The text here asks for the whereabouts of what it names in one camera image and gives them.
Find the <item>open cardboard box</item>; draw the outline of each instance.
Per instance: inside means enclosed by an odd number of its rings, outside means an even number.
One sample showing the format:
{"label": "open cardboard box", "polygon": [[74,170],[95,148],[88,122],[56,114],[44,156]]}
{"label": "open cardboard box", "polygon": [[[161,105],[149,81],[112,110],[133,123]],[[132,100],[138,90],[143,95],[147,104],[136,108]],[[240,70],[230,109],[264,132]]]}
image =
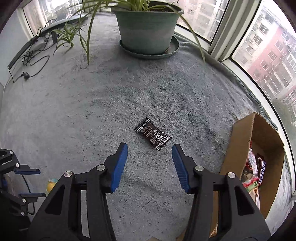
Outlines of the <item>open cardboard box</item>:
{"label": "open cardboard box", "polygon": [[[263,181],[259,190],[260,212],[266,218],[279,187],[285,152],[279,134],[258,113],[254,112],[233,125],[220,175],[234,172],[241,178],[250,141],[252,141],[253,153],[255,155],[261,154],[266,162]],[[217,221],[218,193],[214,192],[211,234],[215,233]],[[185,231],[177,238],[177,241],[183,240],[184,234]]]}

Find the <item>pot saucer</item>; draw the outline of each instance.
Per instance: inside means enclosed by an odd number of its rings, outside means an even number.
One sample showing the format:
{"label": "pot saucer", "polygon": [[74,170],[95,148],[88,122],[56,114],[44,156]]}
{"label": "pot saucer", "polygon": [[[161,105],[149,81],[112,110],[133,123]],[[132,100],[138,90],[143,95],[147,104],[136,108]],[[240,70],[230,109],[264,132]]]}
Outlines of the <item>pot saucer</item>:
{"label": "pot saucer", "polygon": [[166,58],[172,56],[174,53],[177,52],[177,49],[179,48],[179,41],[176,39],[176,37],[172,36],[172,40],[170,41],[170,46],[168,49],[161,55],[149,55],[149,54],[138,54],[135,52],[131,52],[127,50],[120,39],[120,46],[126,51],[128,54],[137,57],[137,58],[142,58],[142,59],[161,59],[161,58]]}

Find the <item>gray fabric surface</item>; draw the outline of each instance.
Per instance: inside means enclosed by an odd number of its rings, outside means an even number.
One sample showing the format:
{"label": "gray fabric surface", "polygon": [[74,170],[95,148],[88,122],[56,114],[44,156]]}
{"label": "gray fabric surface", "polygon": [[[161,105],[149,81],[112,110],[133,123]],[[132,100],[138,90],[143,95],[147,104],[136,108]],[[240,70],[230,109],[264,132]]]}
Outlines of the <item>gray fabric surface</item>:
{"label": "gray fabric surface", "polygon": [[[119,45],[115,16],[102,13],[94,20],[86,69],[80,68],[86,66],[86,57],[77,38],[66,54],[60,48],[52,57],[53,49],[48,50],[50,60],[37,76],[6,86],[1,147],[41,170],[40,175],[27,176],[33,191],[44,192],[49,179],[67,170],[89,171],[126,142],[121,183],[107,195],[116,237],[175,240],[186,227],[193,196],[181,189],[172,145],[179,143],[197,164],[218,173],[233,123],[253,111],[264,115],[260,103],[228,69],[207,55],[204,76],[199,50],[178,39],[180,48],[170,58],[136,59]],[[41,65],[27,71],[34,74]],[[172,136],[160,152],[134,131],[146,116]],[[291,209],[286,166],[282,177],[267,219],[271,231]],[[25,189],[19,177],[12,179],[19,190]],[[85,211],[82,218],[85,227]]]}

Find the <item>black candy packet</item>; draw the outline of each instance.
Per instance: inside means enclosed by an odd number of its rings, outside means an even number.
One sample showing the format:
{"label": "black candy packet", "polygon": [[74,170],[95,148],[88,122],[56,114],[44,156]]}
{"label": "black candy packet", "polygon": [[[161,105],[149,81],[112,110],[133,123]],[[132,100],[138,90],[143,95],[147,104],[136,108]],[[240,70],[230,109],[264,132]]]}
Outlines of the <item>black candy packet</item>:
{"label": "black candy packet", "polygon": [[145,136],[150,144],[158,151],[172,138],[156,128],[149,118],[144,119],[135,128],[135,131]]}

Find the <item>spider plant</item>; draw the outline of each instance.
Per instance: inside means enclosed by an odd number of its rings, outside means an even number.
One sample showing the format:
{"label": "spider plant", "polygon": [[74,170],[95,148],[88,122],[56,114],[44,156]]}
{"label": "spider plant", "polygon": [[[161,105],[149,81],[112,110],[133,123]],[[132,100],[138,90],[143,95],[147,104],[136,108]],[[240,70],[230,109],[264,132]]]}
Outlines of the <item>spider plant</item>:
{"label": "spider plant", "polygon": [[[79,34],[77,34],[77,32],[75,32],[74,35],[71,35],[70,38],[67,38],[67,40],[70,40],[68,43],[71,44],[70,49],[73,47],[73,43],[72,40],[74,38],[75,35],[79,35],[80,38],[80,43],[81,46],[83,47],[84,51],[87,54],[87,65],[89,65],[89,43],[90,43],[90,37],[91,37],[91,29],[92,29],[92,25],[94,22],[94,17],[96,15],[96,13],[98,11],[100,11],[101,9],[105,9],[107,7],[109,7],[110,4],[120,4],[121,7],[124,7],[125,9],[129,9],[131,11],[173,11],[176,14],[179,15],[179,17],[183,20],[183,22],[188,26],[188,29],[190,30],[190,32],[192,33],[196,43],[197,43],[197,47],[199,48],[201,55],[202,55],[202,59],[205,63],[205,55],[203,53],[202,47],[200,45],[200,42],[196,36],[196,34],[194,33],[192,27],[190,26],[190,24],[187,22],[187,20],[178,13],[178,11],[176,9],[174,9],[171,5],[175,2],[173,2],[170,5],[164,5],[164,4],[160,4],[160,5],[156,5],[156,6],[149,6],[150,5],[150,0],[83,0],[82,2],[82,8],[80,10],[78,10],[77,12],[74,13],[75,14],[80,14],[79,17],[79,21],[77,26],[75,27],[75,31],[78,30]],[[88,29],[88,34],[87,34],[87,41],[85,41],[85,39],[81,36],[81,26],[82,26],[82,21],[83,18],[85,16],[91,15],[91,20],[90,20],[90,24],[89,24],[89,29]]]}
{"label": "spider plant", "polygon": [[[55,29],[52,32],[56,32],[59,36],[57,38],[57,46],[56,49],[53,53],[53,55],[55,54],[55,52],[58,50],[59,47],[61,46],[65,46],[65,44],[70,44],[70,47],[67,49],[66,52],[68,52],[69,50],[71,50],[74,46],[74,43],[72,42],[74,37],[76,35],[80,36],[78,34],[78,32],[81,30],[81,27],[79,24],[69,24],[68,21],[66,21],[66,24],[63,28],[63,30],[59,30],[59,29]],[[80,38],[82,39],[82,41],[84,41],[84,43],[86,44],[86,41],[83,37],[80,36]]]}

